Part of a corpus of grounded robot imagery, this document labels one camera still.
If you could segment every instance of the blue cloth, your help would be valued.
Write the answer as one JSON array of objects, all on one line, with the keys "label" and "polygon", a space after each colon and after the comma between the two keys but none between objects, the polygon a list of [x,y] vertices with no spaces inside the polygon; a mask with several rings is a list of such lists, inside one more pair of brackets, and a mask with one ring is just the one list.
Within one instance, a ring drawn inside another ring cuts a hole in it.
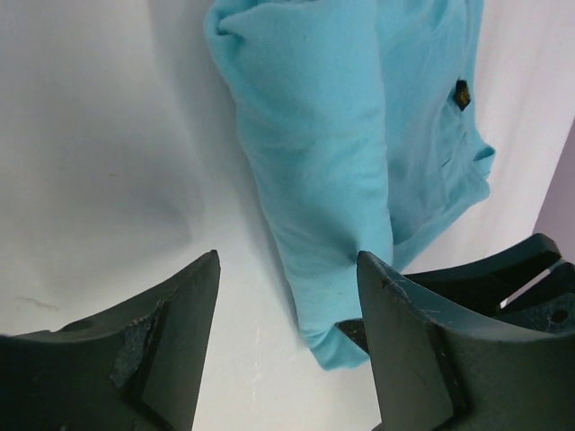
[{"label": "blue cloth", "polygon": [[325,369],[367,355],[359,251],[404,268],[486,198],[493,151],[473,104],[482,2],[216,0],[208,45],[276,239],[307,345]]}]

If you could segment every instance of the folded shirt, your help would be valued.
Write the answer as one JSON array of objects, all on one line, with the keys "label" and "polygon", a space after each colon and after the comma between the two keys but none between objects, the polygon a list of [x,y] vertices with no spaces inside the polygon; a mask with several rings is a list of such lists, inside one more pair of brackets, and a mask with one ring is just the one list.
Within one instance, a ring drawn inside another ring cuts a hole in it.
[{"label": "folded shirt", "polygon": [[367,355],[334,327],[361,317],[356,257],[404,268],[485,198],[493,151],[461,111],[477,1],[216,0],[212,56],[296,302],[325,369]]}]

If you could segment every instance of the white surface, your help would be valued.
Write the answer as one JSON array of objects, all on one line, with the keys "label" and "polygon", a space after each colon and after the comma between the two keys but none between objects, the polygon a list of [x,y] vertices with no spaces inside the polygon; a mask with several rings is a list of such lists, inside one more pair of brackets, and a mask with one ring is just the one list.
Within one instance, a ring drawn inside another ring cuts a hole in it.
[{"label": "white surface", "polygon": [[[414,268],[528,236],[575,113],[575,4],[488,4],[490,200]],[[218,249],[194,429],[370,430],[369,366],[327,374],[293,308],[201,35],[208,0],[0,1],[0,331],[59,328]]]}]

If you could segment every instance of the folded cloth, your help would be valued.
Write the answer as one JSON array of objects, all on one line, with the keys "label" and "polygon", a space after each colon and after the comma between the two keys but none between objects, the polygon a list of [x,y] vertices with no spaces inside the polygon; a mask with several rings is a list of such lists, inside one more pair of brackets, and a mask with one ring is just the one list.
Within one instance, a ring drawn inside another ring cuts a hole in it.
[{"label": "folded cloth", "polygon": [[216,0],[208,13],[301,334],[325,369],[367,360],[334,327],[361,317],[358,252],[392,263],[395,250],[402,268],[489,191],[489,163],[477,166],[492,150],[473,108],[451,100],[473,78],[478,16],[463,0]]}]

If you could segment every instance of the black plastic part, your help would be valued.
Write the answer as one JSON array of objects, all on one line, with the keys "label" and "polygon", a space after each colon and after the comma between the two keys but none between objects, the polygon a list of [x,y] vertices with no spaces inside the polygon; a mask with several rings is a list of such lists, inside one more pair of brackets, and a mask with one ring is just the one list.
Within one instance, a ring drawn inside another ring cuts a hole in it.
[{"label": "black plastic part", "polygon": [[58,332],[0,337],[0,429],[190,431],[219,271],[212,251]]},{"label": "black plastic part", "polygon": [[[575,429],[575,309],[565,302],[573,266],[555,266],[527,299],[499,308],[560,258],[551,240],[535,235],[474,264],[404,277],[360,253],[378,429]],[[541,328],[534,312],[550,328]]]}]

